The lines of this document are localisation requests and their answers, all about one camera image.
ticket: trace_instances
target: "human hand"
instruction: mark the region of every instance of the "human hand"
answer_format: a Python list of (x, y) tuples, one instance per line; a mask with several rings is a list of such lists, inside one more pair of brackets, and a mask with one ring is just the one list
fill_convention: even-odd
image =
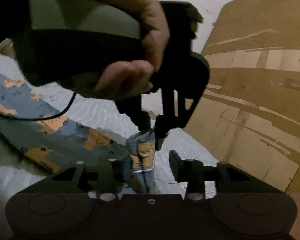
[(147, 30), (142, 41), (145, 60), (132, 62), (115, 62), (109, 65), (98, 80), (95, 87), (89, 74), (89, 82), (84, 75), (73, 77), (74, 86), (71, 90), (87, 98), (122, 100), (148, 92), (152, 88), (149, 79), (153, 71), (158, 71), (163, 53), (169, 39), (169, 29), (164, 12), (158, 0), (101, 0), (102, 2), (121, 9), (139, 19), (141, 27)]

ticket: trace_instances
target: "folded cloth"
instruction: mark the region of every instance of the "folded cloth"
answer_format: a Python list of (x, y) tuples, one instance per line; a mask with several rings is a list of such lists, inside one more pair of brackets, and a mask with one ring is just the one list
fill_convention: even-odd
[(131, 171), (139, 182), (142, 193), (150, 193), (154, 188), (154, 130), (144, 130), (126, 140), (131, 159)]

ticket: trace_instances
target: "wire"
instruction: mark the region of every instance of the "wire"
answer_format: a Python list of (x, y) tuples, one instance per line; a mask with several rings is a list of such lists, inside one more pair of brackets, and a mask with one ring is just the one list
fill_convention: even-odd
[(18, 121), (45, 121), (45, 120), (58, 118), (58, 117), (62, 116), (63, 114), (65, 114), (69, 110), (69, 108), (71, 107), (76, 95), (77, 95), (77, 93), (74, 92), (72, 94), (72, 97), (71, 97), (68, 105), (66, 106), (66, 108), (63, 111), (61, 111), (59, 114), (55, 114), (53, 116), (42, 117), (42, 118), (22, 118), (22, 117), (15, 117), (15, 116), (7, 115), (7, 114), (1, 114), (1, 113), (0, 113), (0, 116), (5, 118), (5, 119), (18, 120)]

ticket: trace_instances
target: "metal bolt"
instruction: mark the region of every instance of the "metal bolt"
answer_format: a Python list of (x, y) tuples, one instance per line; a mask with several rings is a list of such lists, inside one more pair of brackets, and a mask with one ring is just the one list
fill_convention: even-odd
[(100, 195), (100, 199), (103, 201), (112, 201), (115, 199), (115, 195), (112, 193), (103, 193)]
[(148, 204), (155, 204), (155, 199), (149, 199)]
[(203, 195), (201, 193), (190, 193), (188, 195), (188, 199), (192, 201), (199, 201), (203, 199)]

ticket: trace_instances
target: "circular cover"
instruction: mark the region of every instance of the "circular cover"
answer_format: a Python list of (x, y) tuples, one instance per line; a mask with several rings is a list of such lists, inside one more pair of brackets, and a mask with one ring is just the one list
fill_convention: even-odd
[(6, 218), (14, 232), (57, 236), (81, 226), (92, 210), (85, 193), (18, 193), (7, 203)]
[(285, 193), (221, 193), (211, 200), (210, 211), (229, 230), (254, 237), (288, 233), (297, 216)]

